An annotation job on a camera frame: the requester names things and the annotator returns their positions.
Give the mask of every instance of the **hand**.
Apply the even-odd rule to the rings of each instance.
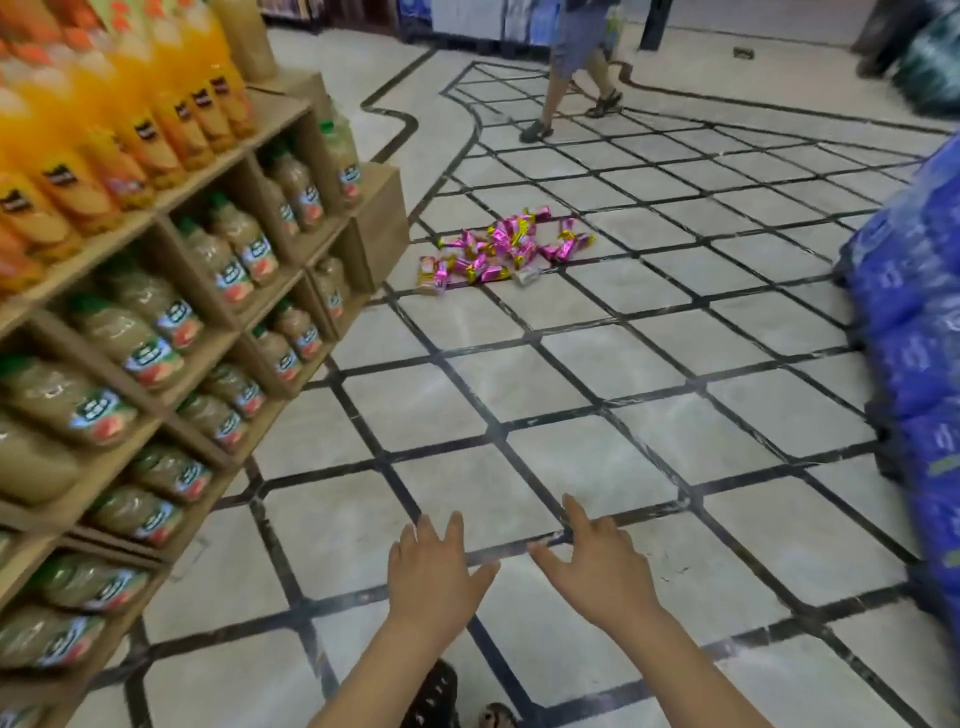
[[[573,496],[564,496],[564,508],[573,528],[573,560],[562,561],[544,544],[527,547],[554,588],[609,635],[636,620],[658,619],[663,610],[650,565],[634,551],[630,534],[617,529],[609,516],[590,522]]]
[[[442,541],[423,514],[416,533],[408,523],[390,548],[388,621],[431,643],[439,657],[476,614],[499,569],[495,561],[469,574],[460,511],[450,516]]]

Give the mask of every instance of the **plastic bottle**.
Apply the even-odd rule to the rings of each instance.
[[[180,88],[187,93],[210,148],[217,153],[232,149],[236,146],[236,137],[209,86],[206,69],[198,53],[184,45],[180,28],[163,8],[162,0],[145,0],[144,10],[150,18],[157,54],[170,68]]]
[[[135,33],[124,15],[114,16],[112,25],[117,34],[116,46],[109,56],[114,64],[130,69],[139,98],[153,109],[184,168],[203,169],[213,161],[213,150],[185,92],[178,89],[153,44]]]

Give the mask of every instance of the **store display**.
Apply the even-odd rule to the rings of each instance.
[[[80,477],[67,447],[0,410],[0,496],[28,506],[56,500]]]
[[[35,356],[0,356],[0,386],[8,407],[81,445],[115,445],[130,434],[137,417],[137,411],[108,388]]]
[[[202,462],[165,443],[151,443],[142,449],[131,462],[129,475],[164,496],[188,502],[203,495],[213,478]]]
[[[214,231],[229,242],[254,283],[267,285],[276,277],[280,263],[256,218],[220,192],[210,198],[210,217]]]
[[[142,488],[121,485],[98,497],[87,517],[107,533],[161,548],[180,526],[183,512]]]
[[[146,389],[169,387],[185,362],[170,343],[126,308],[93,294],[77,294],[69,314],[81,333]]]
[[[29,604],[0,617],[0,668],[48,669],[81,662],[106,622]]]
[[[190,304],[166,280],[144,271],[129,253],[120,253],[100,267],[116,301],[152,322],[176,352],[186,352],[204,330]]]
[[[130,604],[148,580],[141,570],[115,567],[86,554],[62,553],[36,570],[27,590],[36,590],[55,607],[115,613]]]

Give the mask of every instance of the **white floor tile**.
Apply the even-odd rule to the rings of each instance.
[[[707,496],[707,511],[806,604],[899,584],[903,564],[795,477]]]
[[[280,488],[264,498],[303,593],[324,599],[387,581],[387,554],[410,521],[380,473]]]
[[[467,551],[529,539],[562,528],[494,445],[395,465],[396,474],[438,530],[464,514]]]
[[[355,463],[371,454],[333,392],[313,389],[287,404],[253,456],[270,480]]]

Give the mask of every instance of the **forearm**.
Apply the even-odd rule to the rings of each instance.
[[[441,651],[387,618],[307,728],[397,728]]]
[[[612,637],[672,728],[773,728],[666,611],[655,624],[626,624]]]

